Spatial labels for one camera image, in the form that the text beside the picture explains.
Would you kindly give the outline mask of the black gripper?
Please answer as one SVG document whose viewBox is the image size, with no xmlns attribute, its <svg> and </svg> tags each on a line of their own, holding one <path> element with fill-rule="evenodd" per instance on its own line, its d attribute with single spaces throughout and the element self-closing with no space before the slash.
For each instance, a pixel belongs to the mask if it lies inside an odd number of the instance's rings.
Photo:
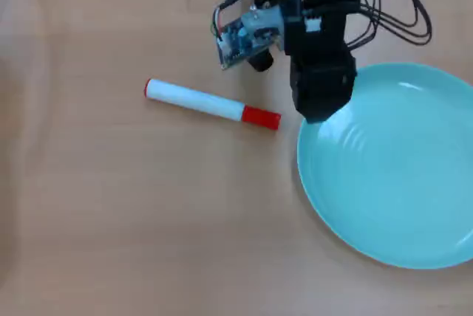
<svg viewBox="0 0 473 316">
<path fill-rule="evenodd" d="M 352 97 L 357 71 L 344 40 L 349 11 L 348 4 L 282 6 L 293 104 L 308 123 L 329 118 Z"/>
</svg>

